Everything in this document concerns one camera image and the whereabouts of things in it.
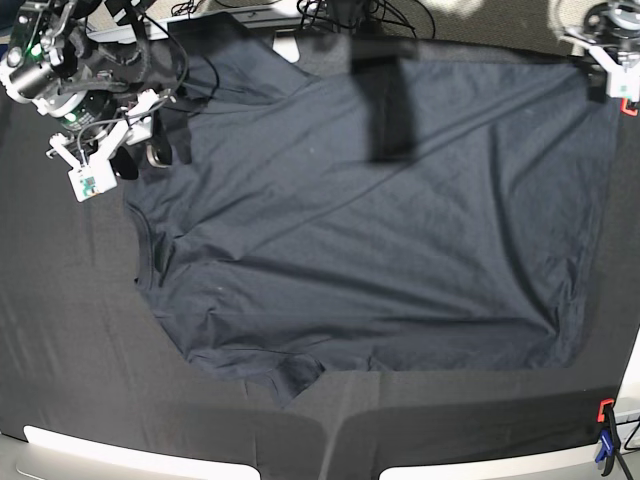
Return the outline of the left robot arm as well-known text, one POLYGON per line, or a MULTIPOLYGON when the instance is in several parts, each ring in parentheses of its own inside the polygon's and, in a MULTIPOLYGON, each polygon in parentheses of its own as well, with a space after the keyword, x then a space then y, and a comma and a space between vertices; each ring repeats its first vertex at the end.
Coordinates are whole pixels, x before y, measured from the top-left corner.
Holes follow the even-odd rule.
MULTIPOLYGON (((332 32, 361 34, 376 31, 380 18, 374 15, 371 1, 299 1, 296 4, 300 27, 328 28, 332 32)), ((616 80, 618 86, 609 90, 611 97, 634 99, 638 87, 627 85, 625 76, 637 78, 639 67, 639 4, 636 1, 605 1, 593 6, 585 15, 580 27, 564 26, 562 41, 582 48, 586 55, 582 64, 598 70, 604 82, 616 80)), ((388 112, 370 115, 368 152, 370 164, 390 167, 398 164, 408 169, 426 157, 415 131, 416 103, 411 100, 405 84, 394 88, 398 99, 388 112)), ((188 119, 203 113, 208 102, 205 99, 184 103, 179 110, 166 110, 162 120, 166 128, 155 134, 159 146, 149 151, 150 160, 165 167, 177 160, 184 164, 191 161, 188 119)), ((604 133, 595 128, 585 134, 562 133, 558 125, 552 125, 553 138, 545 140, 525 125, 516 127, 520 140, 509 138, 505 153, 517 160, 538 164, 546 161, 555 168, 569 169, 575 166, 588 170, 606 169, 616 149, 615 121, 604 123, 604 133)))

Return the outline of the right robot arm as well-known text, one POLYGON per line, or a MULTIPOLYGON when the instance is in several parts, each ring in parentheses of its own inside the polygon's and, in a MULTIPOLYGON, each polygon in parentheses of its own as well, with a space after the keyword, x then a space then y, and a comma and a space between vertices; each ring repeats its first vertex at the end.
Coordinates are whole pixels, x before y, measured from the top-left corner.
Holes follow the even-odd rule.
POLYGON ((123 3, 131 44, 99 42, 87 32, 96 1, 25 1, 18 7, 1 59, 1 85, 62 130, 48 157, 63 160, 69 181, 91 196, 134 179, 140 151, 164 169, 173 163, 161 110, 177 101, 190 55, 172 33, 150 38, 147 3, 123 3))

